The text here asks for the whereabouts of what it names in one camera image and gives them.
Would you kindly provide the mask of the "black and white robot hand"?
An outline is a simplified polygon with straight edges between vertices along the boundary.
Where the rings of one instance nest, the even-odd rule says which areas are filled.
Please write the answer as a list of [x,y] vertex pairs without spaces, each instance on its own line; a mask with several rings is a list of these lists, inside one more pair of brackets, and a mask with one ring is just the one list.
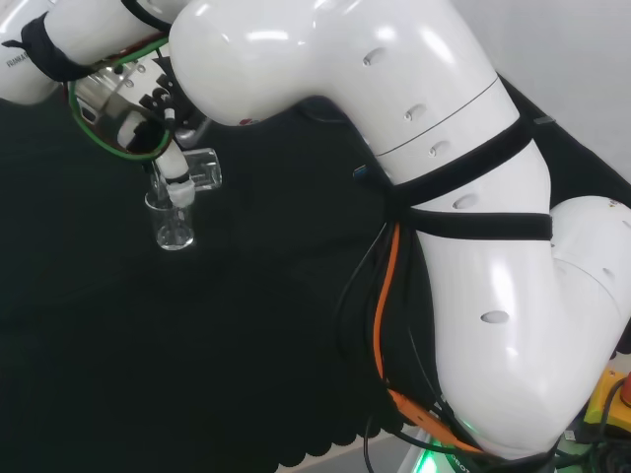
[[192,112],[175,80],[162,72],[139,96],[137,107],[127,114],[117,134],[117,143],[125,152],[148,157],[157,174],[156,192],[168,195],[180,209],[191,206],[195,198],[189,164],[177,142],[177,135],[187,130],[183,121]]

